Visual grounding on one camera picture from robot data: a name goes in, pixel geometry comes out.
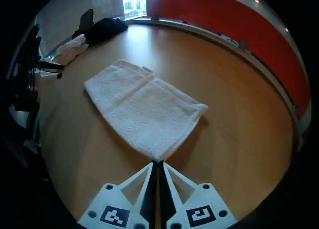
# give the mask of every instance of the screw hole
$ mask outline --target screw hole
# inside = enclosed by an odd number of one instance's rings
[[[182,228],[182,225],[179,223],[173,223],[171,225],[171,229],[181,229],[181,228]]]
[[[88,215],[89,215],[89,217],[94,218],[94,217],[96,217],[96,212],[95,211],[89,211]]]
[[[222,210],[219,212],[220,217],[226,217],[226,215],[227,215],[227,211],[225,211],[225,210]]]
[[[134,229],[145,229],[145,226],[141,223],[137,223],[134,225]]]

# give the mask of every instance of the black cloth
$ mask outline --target black cloth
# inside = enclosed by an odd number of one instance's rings
[[[104,18],[95,23],[91,29],[86,32],[76,31],[73,36],[84,34],[86,43],[95,45],[112,38],[113,36],[127,30],[128,26],[120,19]]]

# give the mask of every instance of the white curtain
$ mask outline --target white curtain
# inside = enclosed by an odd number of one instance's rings
[[[43,56],[68,39],[78,29],[82,14],[91,8],[94,22],[124,15],[122,0],[51,0],[36,18]]]

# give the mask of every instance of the white towel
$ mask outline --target white towel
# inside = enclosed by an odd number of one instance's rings
[[[157,162],[178,149],[207,109],[155,78],[151,70],[122,59],[84,85],[111,127],[132,148]]]

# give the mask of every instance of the wooden table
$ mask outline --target wooden table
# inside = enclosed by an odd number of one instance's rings
[[[86,80],[119,58],[208,105],[167,163],[195,183],[212,183],[237,219],[250,213],[289,166],[292,122],[281,99],[225,49],[176,30],[130,25],[79,55],[41,99],[43,157],[75,219],[104,183],[119,184],[150,161],[121,142],[84,90]]]

